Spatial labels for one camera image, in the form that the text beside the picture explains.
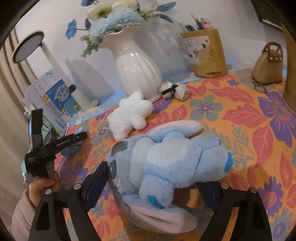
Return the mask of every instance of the sleeve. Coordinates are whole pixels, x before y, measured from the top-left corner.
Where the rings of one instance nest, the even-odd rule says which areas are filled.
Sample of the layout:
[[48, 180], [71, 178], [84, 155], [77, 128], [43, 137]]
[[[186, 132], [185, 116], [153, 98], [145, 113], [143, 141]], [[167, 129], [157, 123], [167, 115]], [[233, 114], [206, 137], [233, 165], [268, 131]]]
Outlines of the sleeve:
[[8, 229], [15, 241], [28, 241], [35, 209], [29, 200], [29, 191], [24, 190], [23, 198], [15, 207], [11, 227]]

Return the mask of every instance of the white wall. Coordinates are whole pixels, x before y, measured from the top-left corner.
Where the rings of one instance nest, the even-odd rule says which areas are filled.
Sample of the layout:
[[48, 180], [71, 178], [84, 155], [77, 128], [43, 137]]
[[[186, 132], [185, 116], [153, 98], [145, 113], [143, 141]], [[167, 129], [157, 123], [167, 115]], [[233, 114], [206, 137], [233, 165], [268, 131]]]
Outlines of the white wall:
[[[78, 28], [84, 28], [89, 7], [80, 0], [41, 0], [16, 25], [19, 39], [35, 30], [45, 33], [46, 42], [68, 77], [91, 98], [102, 98], [119, 90], [111, 51], [101, 49], [86, 59], [80, 57], [85, 42], [78, 31], [70, 40], [65, 37], [67, 24], [72, 19]], [[142, 9], [151, 4], [164, 4], [169, 0], [139, 0]], [[136, 34], [138, 45], [152, 58], [162, 74], [183, 70], [191, 66], [184, 48], [178, 22], [194, 24], [189, 11], [211, 21], [220, 32], [228, 63], [255, 62], [269, 41], [280, 43], [285, 49], [283, 33], [259, 23], [250, 0], [177, 0], [176, 7], [167, 14], [176, 22], [154, 20], [144, 23]], [[28, 62], [37, 77], [51, 68], [46, 57], [37, 49]]]

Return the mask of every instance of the beige handbag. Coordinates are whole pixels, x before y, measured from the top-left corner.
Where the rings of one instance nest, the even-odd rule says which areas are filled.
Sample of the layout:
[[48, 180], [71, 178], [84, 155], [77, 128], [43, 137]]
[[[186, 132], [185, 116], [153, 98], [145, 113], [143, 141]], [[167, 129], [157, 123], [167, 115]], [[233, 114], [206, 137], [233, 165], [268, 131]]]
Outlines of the beige handbag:
[[[271, 49], [273, 45], [277, 46], [277, 50]], [[269, 42], [264, 47], [252, 72], [252, 81], [255, 84], [255, 90], [260, 93], [266, 93], [266, 89], [262, 85], [282, 82], [283, 64], [283, 49], [281, 45], [275, 42]]]

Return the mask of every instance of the white plush toy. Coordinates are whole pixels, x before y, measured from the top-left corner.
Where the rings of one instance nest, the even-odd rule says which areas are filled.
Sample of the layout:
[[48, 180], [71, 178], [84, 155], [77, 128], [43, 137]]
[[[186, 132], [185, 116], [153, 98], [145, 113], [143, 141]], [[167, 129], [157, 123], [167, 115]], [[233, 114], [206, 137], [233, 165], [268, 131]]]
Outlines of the white plush toy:
[[122, 99], [119, 102], [119, 107], [107, 117], [115, 140], [126, 139], [133, 128], [144, 129], [147, 124], [145, 118], [152, 111], [153, 104], [144, 100], [144, 95], [140, 92], [135, 92], [130, 97]]

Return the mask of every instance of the screw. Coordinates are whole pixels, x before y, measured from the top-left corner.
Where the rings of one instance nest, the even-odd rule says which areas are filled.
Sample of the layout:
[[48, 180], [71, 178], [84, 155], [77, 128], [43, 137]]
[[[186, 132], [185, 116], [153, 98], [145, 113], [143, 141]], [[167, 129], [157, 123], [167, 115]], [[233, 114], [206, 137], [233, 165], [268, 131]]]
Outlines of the screw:
[[50, 188], [45, 190], [46, 195], [50, 194], [51, 192], [52, 192], [52, 190]]
[[223, 189], [227, 189], [227, 188], [229, 188], [229, 186], [228, 186], [227, 183], [221, 183], [221, 187], [222, 187]]
[[78, 189], [81, 188], [81, 184], [80, 184], [80, 183], [76, 183], [76, 184], [73, 186], [73, 188], [74, 188], [75, 190], [78, 190]]
[[252, 193], [256, 193], [257, 192], [257, 189], [254, 188], [254, 187], [251, 187], [250, 190], [251, 190]]

